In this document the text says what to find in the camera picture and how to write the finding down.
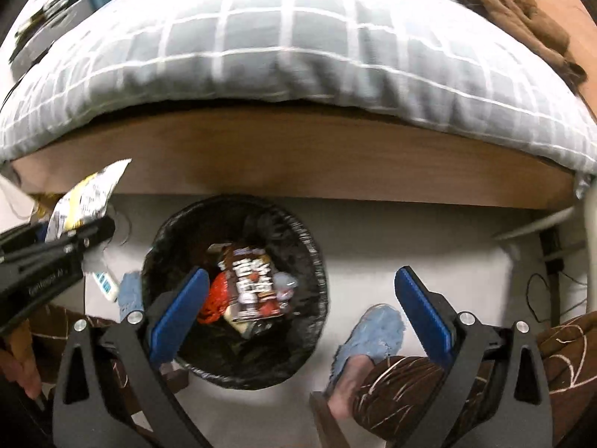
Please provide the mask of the red wrapper in bin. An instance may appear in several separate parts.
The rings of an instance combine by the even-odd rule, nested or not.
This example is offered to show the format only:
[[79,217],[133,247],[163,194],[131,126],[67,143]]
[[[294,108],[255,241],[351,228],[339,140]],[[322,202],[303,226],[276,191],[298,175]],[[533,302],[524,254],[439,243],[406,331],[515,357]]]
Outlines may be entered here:
[[221,318],[229,307],[230,297],[226,272],[221,272],[209,287],[209,294],[203,303],[196,321],[200,325],[210,325]]

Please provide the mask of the black lined trash bin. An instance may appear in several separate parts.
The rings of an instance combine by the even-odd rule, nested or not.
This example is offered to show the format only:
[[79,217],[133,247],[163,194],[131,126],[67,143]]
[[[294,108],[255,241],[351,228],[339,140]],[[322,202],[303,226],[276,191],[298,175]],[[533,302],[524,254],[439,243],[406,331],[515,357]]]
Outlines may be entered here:
[[253,196],[200,200],[159,228],[143,266],[146,304],[196,268],[209,276],[209,297],[178,363],[246,391],[293,377],[315,352],[328,314],[323,257],[306,226]]

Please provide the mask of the blue fuzzy slipper left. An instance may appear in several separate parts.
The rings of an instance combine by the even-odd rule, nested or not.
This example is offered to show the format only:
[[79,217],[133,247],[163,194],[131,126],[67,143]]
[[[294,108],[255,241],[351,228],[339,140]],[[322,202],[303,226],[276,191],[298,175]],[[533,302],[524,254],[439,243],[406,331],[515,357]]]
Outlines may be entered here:
[[140,271],[125,273],[118,293],[119,321],[122,323],[134,311],[144,311]]

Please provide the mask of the grey checked bed sheet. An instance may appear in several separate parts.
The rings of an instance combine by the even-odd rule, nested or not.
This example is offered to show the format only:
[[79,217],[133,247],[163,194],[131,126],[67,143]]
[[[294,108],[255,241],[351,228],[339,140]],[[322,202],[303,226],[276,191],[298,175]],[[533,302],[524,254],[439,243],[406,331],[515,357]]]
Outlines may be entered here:
[[596,171],[596,125],[549,65],[453,0],[112,0],[1,108],[1,157],[166,100],[307,99]]

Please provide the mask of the yellow white snack packet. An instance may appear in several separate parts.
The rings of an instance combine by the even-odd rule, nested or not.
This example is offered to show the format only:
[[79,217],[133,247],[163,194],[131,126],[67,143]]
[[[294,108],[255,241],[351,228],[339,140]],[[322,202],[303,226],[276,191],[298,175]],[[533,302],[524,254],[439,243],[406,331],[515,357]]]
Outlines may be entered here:
[[104,167],[60,198],[47,224],[46,241],[58,240],[65,233],[104,217],[108,201],[131,162],[123,159]]

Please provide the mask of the wooden bed frame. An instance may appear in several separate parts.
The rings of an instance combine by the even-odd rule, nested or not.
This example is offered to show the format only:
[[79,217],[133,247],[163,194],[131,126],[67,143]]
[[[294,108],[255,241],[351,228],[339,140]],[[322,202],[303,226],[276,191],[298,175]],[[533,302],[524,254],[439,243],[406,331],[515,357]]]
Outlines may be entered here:
[[483,141],[354,108],[177,102],[128,108],[13,168],[27,192],[61,193],[126,159],[122,193],[401,201],[552,211],[574,200],[573,173]]

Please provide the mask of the dark brown snack box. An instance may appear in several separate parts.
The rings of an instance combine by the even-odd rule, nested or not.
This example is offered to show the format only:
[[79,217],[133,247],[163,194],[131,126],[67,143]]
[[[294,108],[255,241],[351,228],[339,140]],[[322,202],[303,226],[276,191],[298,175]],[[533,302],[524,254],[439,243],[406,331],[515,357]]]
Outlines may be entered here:
[[219,273],[226,272],[228,281],[230,304],[218,321],[250,339],[290,315],[299,280],[278,270],[265,250],[223,243],[210,245],[207,252],[218,258]]

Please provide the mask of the brown fleece jacket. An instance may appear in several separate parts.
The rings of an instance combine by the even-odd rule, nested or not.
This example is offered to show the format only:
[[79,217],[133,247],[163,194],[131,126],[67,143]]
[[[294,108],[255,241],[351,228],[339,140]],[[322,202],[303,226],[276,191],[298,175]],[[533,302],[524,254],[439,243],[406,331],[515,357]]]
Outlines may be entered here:
[[570,52],[569,33],[535,0],[462,1],[542,58],[572,91],[587,81],[586,71]]

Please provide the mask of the blue fuzzy slipper right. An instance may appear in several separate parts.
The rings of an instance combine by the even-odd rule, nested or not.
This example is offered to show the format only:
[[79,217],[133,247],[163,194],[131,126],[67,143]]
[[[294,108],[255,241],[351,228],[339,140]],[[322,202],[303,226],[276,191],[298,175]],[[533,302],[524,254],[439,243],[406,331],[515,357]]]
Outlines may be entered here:
[[402,348],[405,324],[388,304],[374,304],[359,319],[348,339],[338,347],[325,394],[331,394],[351,357],[366,356],[373,364],[395,356]]

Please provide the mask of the brown patterned pajama leg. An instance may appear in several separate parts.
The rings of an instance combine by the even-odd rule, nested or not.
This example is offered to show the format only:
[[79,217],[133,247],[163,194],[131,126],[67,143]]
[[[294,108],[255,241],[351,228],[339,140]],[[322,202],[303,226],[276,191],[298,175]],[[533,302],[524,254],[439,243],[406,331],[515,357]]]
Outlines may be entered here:
[[[550,392],[554,447],[596,445],[596,314],[594,311],[536,336]],[[490,414],[490,376],[486,360],[468,369],[468,381],[456,391],[460,403],[447,408],[455,422],[446,447],[482,424]],[[426,357],[394,356],[367,375],[352,401],[360,427],[387,442],[410,435],[449,377]]]

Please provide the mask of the blue fuzzy slipper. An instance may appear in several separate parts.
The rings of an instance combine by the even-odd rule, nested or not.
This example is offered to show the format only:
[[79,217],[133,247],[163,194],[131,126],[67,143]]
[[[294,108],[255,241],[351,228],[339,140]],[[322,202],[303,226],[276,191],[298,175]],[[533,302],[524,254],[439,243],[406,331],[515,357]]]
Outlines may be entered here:
[[351,357],[366,356],[373,364],[395,356],[402,348],[405,324],[388,304],[374,304],[359,319],[348,339],[338,347],[325,394],[331,394]]
[[144,311],[140,271],[125,273],[118,293],[119,321],[122,323],[134,311]]

